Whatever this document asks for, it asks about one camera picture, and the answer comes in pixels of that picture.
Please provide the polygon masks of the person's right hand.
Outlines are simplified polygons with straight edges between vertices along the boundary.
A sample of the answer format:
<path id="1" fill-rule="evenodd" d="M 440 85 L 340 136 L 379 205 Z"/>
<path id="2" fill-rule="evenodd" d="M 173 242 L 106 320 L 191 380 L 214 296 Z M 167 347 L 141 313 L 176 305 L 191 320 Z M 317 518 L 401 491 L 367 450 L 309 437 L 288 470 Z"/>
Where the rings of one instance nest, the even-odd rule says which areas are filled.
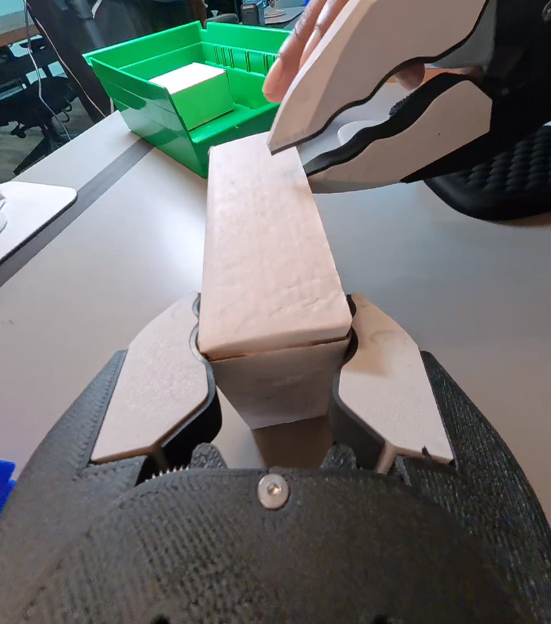
<path id="1" fill-rule="evenodd" d="M 264 97 L 280 103 L 300 68 L 317 47 L 347 1 L 310 1 L 281 46 L 263 85 Z"/>

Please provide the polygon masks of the white cardboard box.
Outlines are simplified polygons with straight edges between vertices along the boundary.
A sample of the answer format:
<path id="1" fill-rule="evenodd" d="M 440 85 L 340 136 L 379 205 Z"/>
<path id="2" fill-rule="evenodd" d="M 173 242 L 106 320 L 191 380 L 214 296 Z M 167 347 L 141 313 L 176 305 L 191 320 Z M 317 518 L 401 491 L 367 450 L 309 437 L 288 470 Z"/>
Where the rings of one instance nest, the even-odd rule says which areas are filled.
<path id="1" fill-rule="evenodd" d="M 233 110 L 227 71 L 220 67 L 193 62 L 149 79 L 149 82 L 167 91 L 187 130 Z"/>
<path id="2" fill-rule="evenodd" d="M 352 315 L 295 148 L 212 147 L 197 345 L 252 430 L 326 415 Z"/>

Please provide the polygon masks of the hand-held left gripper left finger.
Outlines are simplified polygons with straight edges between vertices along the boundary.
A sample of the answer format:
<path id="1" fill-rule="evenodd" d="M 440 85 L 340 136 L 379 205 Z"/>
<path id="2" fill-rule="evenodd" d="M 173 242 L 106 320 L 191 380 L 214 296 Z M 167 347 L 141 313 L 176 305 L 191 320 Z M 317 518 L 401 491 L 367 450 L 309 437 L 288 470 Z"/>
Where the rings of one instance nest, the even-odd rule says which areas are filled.
<path id="1" fill-rule="evenodd" d="M 199 303 L 198 292 L 177 300 L 129 344 L 92 449 L 93 464 L 144 456 L 156 469 L 178 469 L 219 433 L 214 373 L 196 344 Z"/>

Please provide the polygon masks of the black round seat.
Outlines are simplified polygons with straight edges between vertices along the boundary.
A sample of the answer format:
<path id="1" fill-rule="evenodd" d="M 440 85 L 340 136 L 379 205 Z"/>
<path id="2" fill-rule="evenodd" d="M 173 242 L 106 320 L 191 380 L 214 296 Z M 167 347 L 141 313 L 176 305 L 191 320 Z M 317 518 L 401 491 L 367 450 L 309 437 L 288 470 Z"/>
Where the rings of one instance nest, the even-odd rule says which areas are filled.
<path id="1" fill-rule="evenodd" d="M 551 213 L 551 125 L 473 168 L 425 184 L 453 210 L 485 222 Z"/>

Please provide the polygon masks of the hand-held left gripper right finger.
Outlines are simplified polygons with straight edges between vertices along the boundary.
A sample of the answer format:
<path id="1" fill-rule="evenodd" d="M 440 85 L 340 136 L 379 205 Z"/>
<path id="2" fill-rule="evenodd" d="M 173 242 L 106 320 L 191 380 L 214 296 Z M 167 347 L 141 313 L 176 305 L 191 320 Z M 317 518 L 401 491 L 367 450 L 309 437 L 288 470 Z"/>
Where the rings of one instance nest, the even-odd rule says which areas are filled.
<path id="1" fill-rule="evenodd" d="M 349 297 L 351 339 L 332 390 L 332 435 L 358 467 L 390 472 L 397 456 L 453 461 L 421 352 L 363 295 Z"/>

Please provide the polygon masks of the black office chair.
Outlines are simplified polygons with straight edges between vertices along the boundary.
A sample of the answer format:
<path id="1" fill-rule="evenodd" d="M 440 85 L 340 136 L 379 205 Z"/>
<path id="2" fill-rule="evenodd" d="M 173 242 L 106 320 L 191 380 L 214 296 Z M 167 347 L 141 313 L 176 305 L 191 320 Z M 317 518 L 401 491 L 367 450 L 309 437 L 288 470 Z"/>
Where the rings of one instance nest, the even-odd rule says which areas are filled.
<path id="1" fill-rule="evenodd" d="M 54 121 L 57 115 L 71 112 L 76 93 L 65 77 L 51 75 L 30 82 L 27 74 L 33 69 L 28 56 L 16 57 L 10 48 L 0 48 L 0 127 L 15 123 L 11 133 L 20 138 L 38 128 L 48 142 L 62 145 L 66 137 Z"/>

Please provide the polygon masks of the green plastic bin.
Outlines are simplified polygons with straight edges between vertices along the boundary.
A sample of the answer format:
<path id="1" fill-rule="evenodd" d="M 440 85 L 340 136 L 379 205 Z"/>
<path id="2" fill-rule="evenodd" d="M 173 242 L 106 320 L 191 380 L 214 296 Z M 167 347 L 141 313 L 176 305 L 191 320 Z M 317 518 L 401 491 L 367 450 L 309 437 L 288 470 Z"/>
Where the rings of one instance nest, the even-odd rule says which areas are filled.
<path id="1" fill-rule="evenodd" d="M 266 73 L 289 31 L 198 21 L 84 54 L 123 120 L 139 137 L 206 178 L 214 145 L 268 131 L 279 107 L 264 98 Z M 232 109 L 188 129 L 158 75 L 192 63 L 227 73 Z"/>

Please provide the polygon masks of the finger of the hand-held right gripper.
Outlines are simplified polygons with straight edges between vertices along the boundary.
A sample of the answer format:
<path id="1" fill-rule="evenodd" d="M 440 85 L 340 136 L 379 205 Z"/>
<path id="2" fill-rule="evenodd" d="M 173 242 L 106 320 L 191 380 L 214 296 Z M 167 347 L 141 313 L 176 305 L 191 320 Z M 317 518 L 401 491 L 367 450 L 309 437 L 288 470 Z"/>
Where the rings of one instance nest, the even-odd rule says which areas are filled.
<path id="1" fill-rule="evenodd" d="M 348 1 L 289 85 L 271 126 L 272 153 L 320 135 L 411 62 L 463 46 L 487 1 Z"/>
<path id="2" fill-rule="evenodd" d="M 304 165 L 315 193 L 375 189 L 410 178 L 490 130 L 492 99 L 469 78 L 443 73 L 405 98 L 387 121 Z"/>

